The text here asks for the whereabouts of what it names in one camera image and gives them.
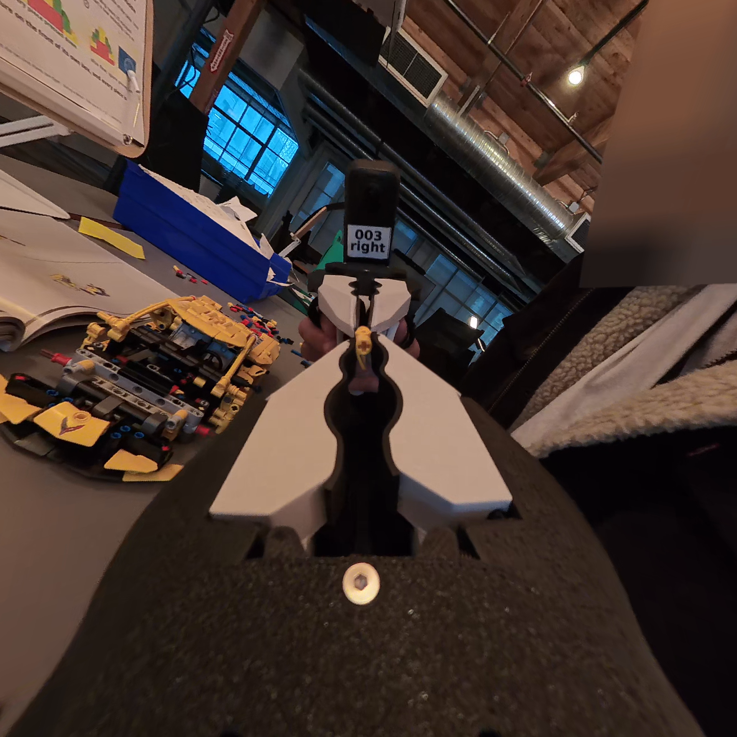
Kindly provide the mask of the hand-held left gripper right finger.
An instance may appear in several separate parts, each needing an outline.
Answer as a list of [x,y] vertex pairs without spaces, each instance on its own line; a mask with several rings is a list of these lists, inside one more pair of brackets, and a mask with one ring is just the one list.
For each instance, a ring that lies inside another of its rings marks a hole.
[[382,376],[397,392],[388,449],[399,473],[397,511],[417,543],[438,528],[505,517],[513,498],[460,393],[387,337]]

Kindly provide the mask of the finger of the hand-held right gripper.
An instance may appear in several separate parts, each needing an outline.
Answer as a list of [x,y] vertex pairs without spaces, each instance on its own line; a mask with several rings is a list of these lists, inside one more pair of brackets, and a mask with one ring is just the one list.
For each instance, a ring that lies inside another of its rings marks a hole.
[[410,290],[404,280],[375,280],[375,284],[370,297],[368,326],[373,333],[393,340],[400,321],[408,315]]
[[338,341],[352,340],[362,325],[364,302],[356,276],[326,275],[318,288],[318,308],[336,327]]

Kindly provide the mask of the yellow brick car model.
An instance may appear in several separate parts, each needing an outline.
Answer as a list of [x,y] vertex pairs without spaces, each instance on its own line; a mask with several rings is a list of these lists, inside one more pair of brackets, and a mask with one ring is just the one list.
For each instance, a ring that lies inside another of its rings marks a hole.
[[126,317],[99,312],[76,352],[45,352],[58,382],[2,377],[2,437],[88,478],[166,482],[176,444],[221,434],[272,365],[207,296],[175,297]]

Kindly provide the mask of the building instruction booklet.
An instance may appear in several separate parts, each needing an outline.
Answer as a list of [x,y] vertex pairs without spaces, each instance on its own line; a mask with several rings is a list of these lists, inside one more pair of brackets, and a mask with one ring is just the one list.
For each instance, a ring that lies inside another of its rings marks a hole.
[[175,293],[48,216],[2,210],[1,349],[98,312],[126,317]]

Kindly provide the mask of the black-headed desk lamp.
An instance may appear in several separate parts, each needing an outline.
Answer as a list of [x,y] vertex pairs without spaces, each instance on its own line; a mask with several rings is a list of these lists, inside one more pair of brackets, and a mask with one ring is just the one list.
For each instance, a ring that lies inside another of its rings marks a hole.
[[342,211],[345,208],[345,202],[336,202],[327,204],[313,212],[302,225],[294,233],[290,233],[291,241],[290,244],[283,249],[279,255],[283,258],[287,258],[292,251],[299,246],[304,236],[312,230],[322,217],[327,216],[328,213],[334,211]]

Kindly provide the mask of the grey desk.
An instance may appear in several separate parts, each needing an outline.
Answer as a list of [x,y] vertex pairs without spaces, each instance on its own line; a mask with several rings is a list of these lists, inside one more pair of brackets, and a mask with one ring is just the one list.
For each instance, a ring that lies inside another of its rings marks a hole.
[[[2,169],[72,215],[104,223],[113,219],[116,197],[110,192],[2,155]],[[178,294],[207,294],[227,308],[236,298],[212,284],[174,275],[171,259],[140,236],[145,260],[121,258]],[[293,339],[263,379],[268,396],[301,372],[297,327],[300,313],[277,296],[239,302],[274,319],[280,335]],[[17,351],[2,355],[2,373],[29,372],[53,381],[60,366],[42,349],[70,355],[81,343],[83,326],[48,332]],[[56,667],[84,616],[106,566],[125,535],[161,488],[161,484],[108,484],[66,467],[25,454],[2,440],[1,481],[1,701],[2,735],[23,713]]]

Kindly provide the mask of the person's right hand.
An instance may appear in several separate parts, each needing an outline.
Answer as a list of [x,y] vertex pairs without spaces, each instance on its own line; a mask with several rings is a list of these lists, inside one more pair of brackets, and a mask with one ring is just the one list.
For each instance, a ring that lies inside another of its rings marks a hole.
[[337,328],[330,319],[322,313],[318,313],[318,318],[319,326],[309,317],[305,317],[298,326],[301,356],[311,364],[329,354],[337,345],[348,343],[345,337],[338,336]]

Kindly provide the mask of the black pipe bundle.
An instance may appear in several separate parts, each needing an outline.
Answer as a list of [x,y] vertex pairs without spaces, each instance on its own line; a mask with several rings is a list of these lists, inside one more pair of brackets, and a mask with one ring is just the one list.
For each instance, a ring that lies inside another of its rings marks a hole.
[[385,161],[399,168],[404,219],[410,220],[410,210],[416,212],[448,243],[454,243],[520,299],[530,300],[539,293],[542,284],[521,266],[511,251],[384,143],[309,70],[300,69],[298,80],[306,99],[304,115],[322,134],[354,159]]

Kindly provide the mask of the large glass partition window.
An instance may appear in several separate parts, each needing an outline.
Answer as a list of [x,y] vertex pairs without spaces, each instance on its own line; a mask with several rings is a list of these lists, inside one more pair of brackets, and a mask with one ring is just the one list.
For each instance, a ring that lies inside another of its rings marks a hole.
[[[295,233],[319,209],[344,200],[344,173],[332,161],[324,162],[299,203],[292,206],[290,231]],[[462,264],[460,256],[438,245],[419,226],[399,218],[393,232],[393,262],[396,268],[414,272],[421,284],[417,323],[430,318],[438,309],[482,331],[488,345],[512,311],[502,299],[500,287],[488,289],[477,265]]]

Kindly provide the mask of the pile of coloured brick pins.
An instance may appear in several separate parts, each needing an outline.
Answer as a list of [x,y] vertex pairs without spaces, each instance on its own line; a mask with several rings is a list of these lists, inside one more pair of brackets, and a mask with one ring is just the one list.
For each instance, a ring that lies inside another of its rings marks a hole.
[[248,354],[251,364],[262,368],[272,365],[279,357],[282,345],[286,345],[293,355],[304,359],[301,352],[296,349],[294,340],[281,336],[275,320],[265,318],[252,308],[238,303],[228,302],[227,309],[256,338]]

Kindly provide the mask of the blue-lit paned window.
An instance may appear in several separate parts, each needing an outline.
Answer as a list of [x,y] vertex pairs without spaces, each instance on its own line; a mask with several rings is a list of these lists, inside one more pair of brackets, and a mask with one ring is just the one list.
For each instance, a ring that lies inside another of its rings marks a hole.
[[208,113],[203,173],[270,198],[299,152],[276,91],[237,62]]

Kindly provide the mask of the black upright panel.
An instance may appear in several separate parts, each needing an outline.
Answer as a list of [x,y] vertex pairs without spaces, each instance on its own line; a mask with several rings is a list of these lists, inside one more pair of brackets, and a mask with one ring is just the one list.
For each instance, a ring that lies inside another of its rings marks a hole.
[[152,121],[147,148],[135,163],[198,192],[207,127],[208,116],[172,86]]

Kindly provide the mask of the yellow sticky note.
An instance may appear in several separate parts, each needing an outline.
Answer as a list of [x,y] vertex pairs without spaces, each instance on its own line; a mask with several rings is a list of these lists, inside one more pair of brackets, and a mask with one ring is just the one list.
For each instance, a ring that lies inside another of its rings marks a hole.
[[96,220],[82,216],[79,220],[78,232],[90,236],[114,247],[137,260],[145,260],[143,246],[122,235],[117,229],[109,228]]

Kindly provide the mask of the person's legs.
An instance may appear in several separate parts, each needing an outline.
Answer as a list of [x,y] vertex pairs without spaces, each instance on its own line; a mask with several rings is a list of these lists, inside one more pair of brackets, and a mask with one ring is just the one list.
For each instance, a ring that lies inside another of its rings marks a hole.
[[721,441],[622,469],[592,502],[640,628],[705,735],[736,735],[735,483]]

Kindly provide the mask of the brown wooden post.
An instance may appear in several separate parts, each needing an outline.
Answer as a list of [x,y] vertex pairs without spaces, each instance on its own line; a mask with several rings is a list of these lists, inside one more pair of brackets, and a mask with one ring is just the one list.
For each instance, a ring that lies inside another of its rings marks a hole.
[[191,104],[205,116],[209,115],[266,4],[266,1],[234,1],[189,97]]

